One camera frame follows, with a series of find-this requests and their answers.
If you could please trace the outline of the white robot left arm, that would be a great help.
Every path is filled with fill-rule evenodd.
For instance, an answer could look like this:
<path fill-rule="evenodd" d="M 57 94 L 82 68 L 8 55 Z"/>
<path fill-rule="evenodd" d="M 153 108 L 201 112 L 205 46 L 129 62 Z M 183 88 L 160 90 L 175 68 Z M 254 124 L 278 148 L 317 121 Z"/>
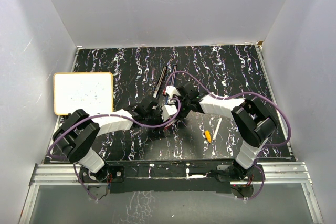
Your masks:
<path fill-rule="evenodd" d="M 162 109 L 153 96 L 110 114 L 90 116 L 78 109 L 54 133 L 50 149 L 58 147 L 66 160 L 83 166 L 94 180 L 101 182 L 109 172 L 104 159 L 92 148 L 98 136 L 134 127 L 161 128 L 163 123 Z"/>

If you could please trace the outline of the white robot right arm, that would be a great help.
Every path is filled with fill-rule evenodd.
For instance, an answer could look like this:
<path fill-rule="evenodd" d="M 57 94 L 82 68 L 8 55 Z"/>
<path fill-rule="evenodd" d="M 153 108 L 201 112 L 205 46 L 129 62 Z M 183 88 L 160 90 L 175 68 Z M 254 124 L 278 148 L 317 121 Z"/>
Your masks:
<path fill-rule="evenodd" d="M 231 179 L 247 180 L 253 174 L 252 167 L 257 156 L 278 127 L 270 111 L 256 97 L 220 99 L 212 94 L 200 93 L 188 81 L 177 87 L 177 91 L 182 106 L 179 117 L 184 118 L 193 111 L 235 121 L 243 143 L 233 164 L 221 174 Z"/>

